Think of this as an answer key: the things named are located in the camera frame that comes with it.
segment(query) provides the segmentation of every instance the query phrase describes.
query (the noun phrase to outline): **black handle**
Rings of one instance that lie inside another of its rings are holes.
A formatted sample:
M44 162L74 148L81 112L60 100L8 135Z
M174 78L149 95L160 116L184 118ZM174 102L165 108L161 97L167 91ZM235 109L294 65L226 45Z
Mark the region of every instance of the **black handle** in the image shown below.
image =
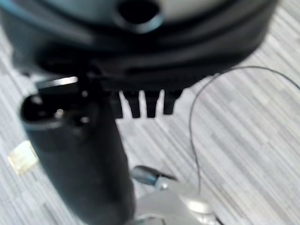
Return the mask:
M89 225L124 225L135 199L111 107L47 111L32 97L21 118L40 162L63 201Z

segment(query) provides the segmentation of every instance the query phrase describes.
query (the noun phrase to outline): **floor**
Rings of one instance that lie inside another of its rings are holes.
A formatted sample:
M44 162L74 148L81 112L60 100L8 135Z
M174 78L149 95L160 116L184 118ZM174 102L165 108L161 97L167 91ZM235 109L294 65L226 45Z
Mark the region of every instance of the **floor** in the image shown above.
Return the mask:
M298 0L282 1L265 43L242 64L276 69L300 84L299 12ZM12 69L2 32L0 40L0 224L79 225L40 166L17 176L8 163L9 152L26 140L17 112L34 88ZM173 116L118 121L130 167L153 166L197 184L188 114L206 82L184 92ZM202 196L226 225L300 224L299 111L300 91L257 69L221 77L197 100L193 137ZM135 188L137 196L152 191L138 184Z

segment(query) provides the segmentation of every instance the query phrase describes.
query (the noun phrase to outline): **thin wire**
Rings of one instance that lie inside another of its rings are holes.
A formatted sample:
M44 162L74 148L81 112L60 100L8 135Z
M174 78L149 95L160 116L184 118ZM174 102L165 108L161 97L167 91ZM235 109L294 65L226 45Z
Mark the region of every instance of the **thin wire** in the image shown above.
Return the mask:
M191 149L192 149L192 152L193 152L193 155L195 157L195 164L196 164L196 167L197 167L197 176L198 176L198 194L201 193L201 167L200 167L200 163L199 163L199 160L198 160L198 154L197 154L197 151L196 151L196 148L195 148L195 144L194 144L194 138L193 138L193 130L192 130L192 118L193 118L193 112L194 112L194 109L195 109L195 105L197 103L197 100L199 98L199 96L206 90L206 88L208 86L210 86L213 82L215 82L219 77L223 76L223 75L226 75L227 73L229 72L232 72L232 71L235 71L235 70L241 70L241 69L261 69L261 70L267 70L267 71L270 71L270 72L273 72L283 78L285 78L286 80L288 80L289 82L291 82L297 89L300 90L300 86L298 84L296 84L292 79L290 79L289 77L287 77L285 74L283 73L280 73L274 69L270 69L270 68L267 68L267 67L261 67L261 66L245 66L245 67L233 67L231 69L228 69L222 73L219 73L219 74L216 74L214 75L209 81L207 84L205 84L197 93L196 93L196 96L193 100L193 103L192 103L192 106L191 106L191 110L190 110L190 113L189 113L189 119L188 119L188 129L189 129L189 135L190 135L190 144L191 144ZM217 218L217 221L221 224L221 225L224 225L224 223L219 219Z

